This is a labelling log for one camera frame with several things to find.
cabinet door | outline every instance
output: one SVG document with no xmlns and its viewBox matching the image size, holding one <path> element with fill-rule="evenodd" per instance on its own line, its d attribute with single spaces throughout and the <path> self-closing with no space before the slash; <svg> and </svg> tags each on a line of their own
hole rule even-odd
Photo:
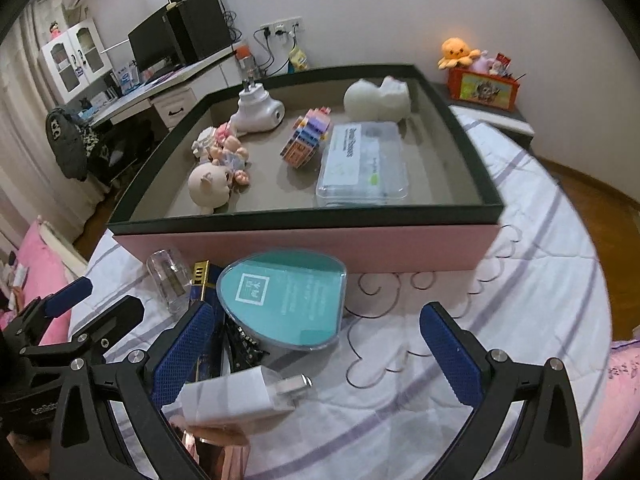
<svg viewBox="0 0 640 480">
<path fill-rule="evenodd" d="M 89 85 L 67 34 L 61 34 L 47 43 L 42 55 L 60 98 L 65 103 Z"/>
<path fill-rule="evenodd" d="M 89 83 L 111 70 L 111 61 L 106 54 L 100 54 L 104 47 L 94 20 L 84 20 L 68 30 L 78 63 L 81 64 Z"/>
</svg>

stuffed toy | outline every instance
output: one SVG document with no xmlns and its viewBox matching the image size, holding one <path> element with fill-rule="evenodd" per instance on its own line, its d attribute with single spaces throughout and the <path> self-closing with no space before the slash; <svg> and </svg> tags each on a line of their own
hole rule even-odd
<svg viewBox="0 0 640 480">
<path fill-rule="evenodd" d="M 442 44 L 442 54 L 444 57 L 438 62 L 438 68 L 454 68 L 458 65 L 470 66 L 475 59 L 480 57 L 478 49 L 471 50 L 460 38 L 449 38 Z"/>
<path fill-rule="evenodd" d="M 488 54 L 489 53 L 486 50 L 483 50 L 480 53 L 480 57 L 469 67 L 469 70 L 471 70 L 471 72 L 476 72 L 477 74 L 488 74 L 489 69 L 495 63 L 495 57 L 488 57 Z"/>
<path fill-rule="evenodd" d="M 393 121 L 411 115 L 409 86 L 391 76 L 377 86 L 366 79 L 352 84 L 344 93 L 344 111 L 351 121 Z"/>
</svg>

small bottle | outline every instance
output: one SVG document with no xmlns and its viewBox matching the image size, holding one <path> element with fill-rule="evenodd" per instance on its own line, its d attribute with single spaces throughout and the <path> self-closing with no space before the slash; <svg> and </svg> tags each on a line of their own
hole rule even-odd
<svg viewBox="0 0 640 480">
<path fill-rule="evenodd" d="M 255 57 L 249 50 L 249 46 L 242 44 L 236 50 L 236 59 L 242 70 L 242 79 L 247 80 L 250 84 L 259 78 L 258 67 L 255 63 Z"/>
<path fill-rule="evenodd" d="M 176 250 L 153 253 L 146 261 L 158 293 L 166 301 L 167 310 L 174 316 L 182 316 L 189 308 L 191 289 L 190 272 Z"/>
</svg>

black bag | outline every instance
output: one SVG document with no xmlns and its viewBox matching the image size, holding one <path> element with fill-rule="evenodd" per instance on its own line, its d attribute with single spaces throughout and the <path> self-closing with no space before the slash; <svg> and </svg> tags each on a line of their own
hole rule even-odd
<svg viewBox="0 0 640 480">
<path fill-rule="evenodd" d="M 89 124 L 66 108 L 54 108 L 45 121 L 47 140 L 56 162 L 67 178 L 81 182 L 88 174 L 87 161 L 99 138 Z"/>
</svg>

curtain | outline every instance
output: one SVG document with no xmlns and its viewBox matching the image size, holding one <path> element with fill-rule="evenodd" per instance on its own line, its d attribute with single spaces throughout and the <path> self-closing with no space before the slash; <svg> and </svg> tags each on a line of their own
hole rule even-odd
<svg viewBox="0 0 640 480">
<path fill-rule="evenodd" d="M 66 29 L 62 0 L 29 4 L 0 44 L 0 253 L 17 247 L 38 215 L 75 240 L 104 197 L 95 181 L 65 178 L 47 141 L 56 99 L 38 56 L 53 21 Z"/>
</svg>

